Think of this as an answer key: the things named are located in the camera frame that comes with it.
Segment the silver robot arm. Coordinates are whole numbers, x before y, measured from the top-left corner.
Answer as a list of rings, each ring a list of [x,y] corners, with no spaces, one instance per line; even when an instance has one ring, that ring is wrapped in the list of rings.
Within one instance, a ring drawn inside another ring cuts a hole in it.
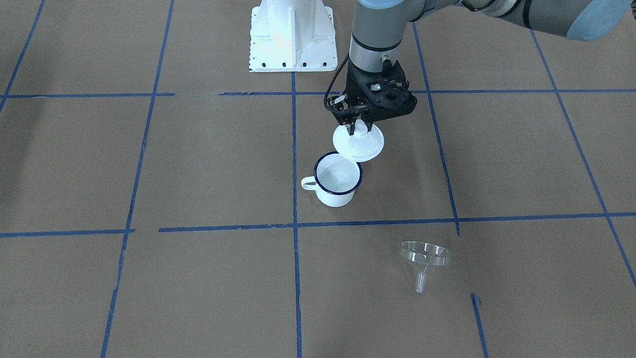
[[[532,35],[585,45],[629,14],[630,0],[358,0],[350,47],[340,65],[346,87],[326,97],[337,138],[366,136],[375,123],[405,116],[417,100],[404,54],[423,59],[429,90],[539,90]]]

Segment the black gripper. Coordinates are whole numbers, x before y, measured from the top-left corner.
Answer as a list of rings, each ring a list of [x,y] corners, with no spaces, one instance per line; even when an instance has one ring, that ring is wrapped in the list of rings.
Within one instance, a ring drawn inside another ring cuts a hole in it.
[[[383,73],[364,71],[352,63],[340,63],[329,82],[329,91],[344,68],[347,68],[345,90],[341,95],[329,96],[329,111],[338,124],[347,125],[348,136],[354,135],[358,118],[365,123],[367,132],[371,132],[374,122],[382,121],[383,117],[368,83],[382,84]]]

